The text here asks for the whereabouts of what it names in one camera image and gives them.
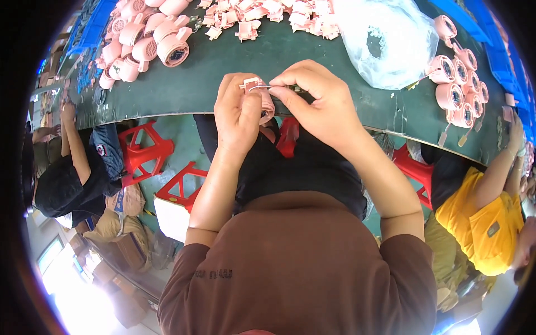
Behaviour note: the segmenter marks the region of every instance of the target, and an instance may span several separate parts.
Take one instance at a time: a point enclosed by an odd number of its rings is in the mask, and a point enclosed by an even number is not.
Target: forearm
[[[510,195],[510,197],[514,197],[515,195],[519,195],[519,185],[521,184],[521,174],[523,170],[523,163],[525,161],[524,157],[517,157],[515,163],[513,164],[512,172],[510,173],[510,177],[506,180],[506,185],[504,186],[504,190]]]
[[[75,167],[75,170],[80,178],[80,183],[84,185],[87,180],[90,178],[91,169],[90,164],[87,161],[86,150],[80,139],[80,135],[76,130],[74,121],[64,122],[64,129],[66,137],[69,139],[69,148],[71,151],[72,164]]]
[[[484,173],[484,176],[476,184],[474,188],[474,203],[477,211],[501,195],[516,152],[511,148],[505,148],[495,157]]]
[[[46,135],[50,135],[51,131],[52,131],[52,128],[49,128],[49,127],[43,127],[43,128],[36,129],[32,134],[32,142],[34,144],[39,142]]]
[[[193,204],[190,228],[217,233],[231,218],[242,162],[243,159],[216,150],[209,173]]]
[[[67,134],[65,130],[65,125],[63,124],[63,120],[61,123],[61,129],[62,129],[62,157],[65,157],[71,154],[71,148],[69,147],[69,135]]]
[[[355,167],[381,216],[382,240],[411,234],[424,240],[424,216],[407,177],[366,130],[340,152]]]

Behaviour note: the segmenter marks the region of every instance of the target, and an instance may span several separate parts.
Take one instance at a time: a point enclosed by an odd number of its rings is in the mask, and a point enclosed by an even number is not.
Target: logo on jeans
[[[104,144],[99,144],[97,145],[97,153],[99,154],[99,156],[101,157],[104,157],[106,156],[106,147],[104,146]]]

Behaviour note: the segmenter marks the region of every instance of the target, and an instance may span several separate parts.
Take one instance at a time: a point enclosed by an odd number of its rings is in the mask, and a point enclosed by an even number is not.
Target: green table
[[[431,18],[443,14],[426,0],[417,0],[417,4]],[[184,12],[200,16],[203,13],[202,9],[195,10],[193,5]],[[224,30],[214,41],[209,41],[204,35],[207,29],[203,27],[188,39],[190,55],[180,66],[167,68],[158,58],[155,59],[149,70],[141,73],[135,82],[116,82],[111,92],[107,92],[102,106],[97,107],[92,102],[93,90],[84,92],[84,102],[79,106],[77,117],[78,127],[88,128],[131,118],[210,113],[224,74],[252,72],[269,81],[288,66],[310,58],[326,66],[349,85],[356,111],[366,128],[437,144],[447,122],[445,111],[435,99],[436,84],[425,79],[410,91],[372,88],[354,69],[341,37],[329,41],[306,32],[292,33],[286,19],[278,24],[262,19],[257,40],[243,43],[234,35],[237,27]],[[486,82],[490,99],[481,130],[478,133],[471,131],[468,141],[459,147],[458,141],[467,129],[451,126],[444,147],[487,165],[498,154],[497,117],[502,115],[504,89],[490,73],[482,45],[459,25],[457,27],[458,41],[477,57],[477,74]],[[453,58],[453,50],[442,41],[437,54]],[[277,112],[282,116],[289,115],[282,106],[277,108]],[[506,140],[506,132],[502,131],[502,145]]]

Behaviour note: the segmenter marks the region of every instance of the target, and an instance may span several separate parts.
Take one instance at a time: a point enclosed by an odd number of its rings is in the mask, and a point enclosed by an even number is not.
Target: brown t-shirt
[[[432,257],[412,235],[378,249],[343,210],[243,212],[212,248],[190,244],[178,253],[158,320],[166,335],[430,334]]]

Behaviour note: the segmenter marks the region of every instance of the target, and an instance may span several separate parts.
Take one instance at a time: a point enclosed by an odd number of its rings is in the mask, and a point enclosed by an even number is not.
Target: jeans
[[[90,145],[94,146],[97,153],[106,165],[106,172],[112,181],[121,178],[124,169],[123,151],[119,144],[117,129],[113,123],[93,127],[90,136]]]
[[[213,114],[196,114],[199,137],[212,162],[218,147],[218,130]],[[300,125],[294,157],[286,159],[266,136],[259,132],[239,171],[236,202],[239,209],[262,196],[285,191],[318,191],[342,202],[360,220],[367,200],[354,167],[330,146]]]

